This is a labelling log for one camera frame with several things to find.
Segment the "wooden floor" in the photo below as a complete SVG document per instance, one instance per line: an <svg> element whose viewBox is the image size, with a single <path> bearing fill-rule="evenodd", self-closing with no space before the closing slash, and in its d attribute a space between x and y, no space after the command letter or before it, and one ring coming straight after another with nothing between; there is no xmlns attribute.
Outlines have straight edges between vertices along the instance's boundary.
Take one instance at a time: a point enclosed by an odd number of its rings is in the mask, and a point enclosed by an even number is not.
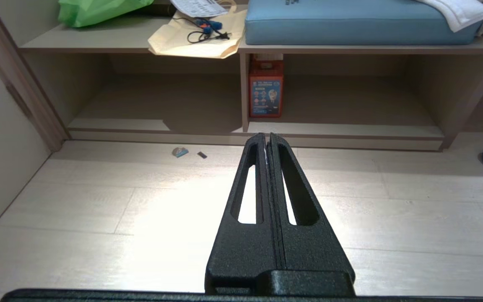
<svg viewBox="0 0 483 302"><path fill-rule="evenodd" d="M0 218L0 297L22 287L203 292L242 147L188 145L179 159L174 147L66 142ZM294 150L359 295L483 296L482 150L483 133L444 153Z"/></svg>

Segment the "fire extinguisher box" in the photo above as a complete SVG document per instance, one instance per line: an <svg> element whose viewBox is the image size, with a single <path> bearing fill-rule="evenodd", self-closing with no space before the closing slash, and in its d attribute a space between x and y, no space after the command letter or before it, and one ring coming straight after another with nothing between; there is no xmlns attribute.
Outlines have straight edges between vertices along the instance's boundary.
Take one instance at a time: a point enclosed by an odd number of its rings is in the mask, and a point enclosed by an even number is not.
<svg viewBox="0 0 483 302"><path fill-rule="evenodd" d="M283 61L252 61L249 69L249 115L280 117L282 114Z"/></svg>

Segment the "paper bag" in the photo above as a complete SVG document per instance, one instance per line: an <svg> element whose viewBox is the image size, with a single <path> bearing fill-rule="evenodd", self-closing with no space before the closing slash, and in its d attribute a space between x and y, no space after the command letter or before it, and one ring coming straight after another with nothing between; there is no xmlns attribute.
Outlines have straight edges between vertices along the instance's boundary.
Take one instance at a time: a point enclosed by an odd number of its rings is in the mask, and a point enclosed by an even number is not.
<svg viewBox="0 0 483 302"><path fill-rule="evenodd" d="M180 17L188 18L177 11L167 25L160 27L148 39L150 51L155 55L225 59L238 51L239 42L244 34L247 10L236 9L237 6L234 4L228 14L211 18L212 21L223 23L220 32L228 32L230 40L209 40L190 44L187 35L199 29L187 20L175 20Z"/></svg>

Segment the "shelf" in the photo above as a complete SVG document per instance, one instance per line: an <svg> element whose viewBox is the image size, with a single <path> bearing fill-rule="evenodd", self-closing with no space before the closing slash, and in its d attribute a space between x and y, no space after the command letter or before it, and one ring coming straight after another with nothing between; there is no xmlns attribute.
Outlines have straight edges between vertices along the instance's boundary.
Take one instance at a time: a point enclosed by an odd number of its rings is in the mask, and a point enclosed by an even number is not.
<svg viewBox="0 0 483 302"><path fill-rule="evenodd" d="M391 77L286 76L280 118L249 118L250 133L443 140L418 98Z"/></svg>
<svg viewBox="0 0 483 302"><path fill-rule="evenodd" d="M240 133L239 95L236 75L121 76L90 101L69 131Z"/></svg>
<svg viewBox="0 0 483 302"><path fill-rule="evenodd" d="M248 45L242 38L238 53L281 54L483 54L483 38L469 45L369 46L369 45Z"/></svg>
<svg viewBox="0 0 483 302"><path fill-rule="evenodd" d="M58 25L20 47L58 53L150 53L148 39L170 18L122 16L95 26L73 29Z"/></svg>

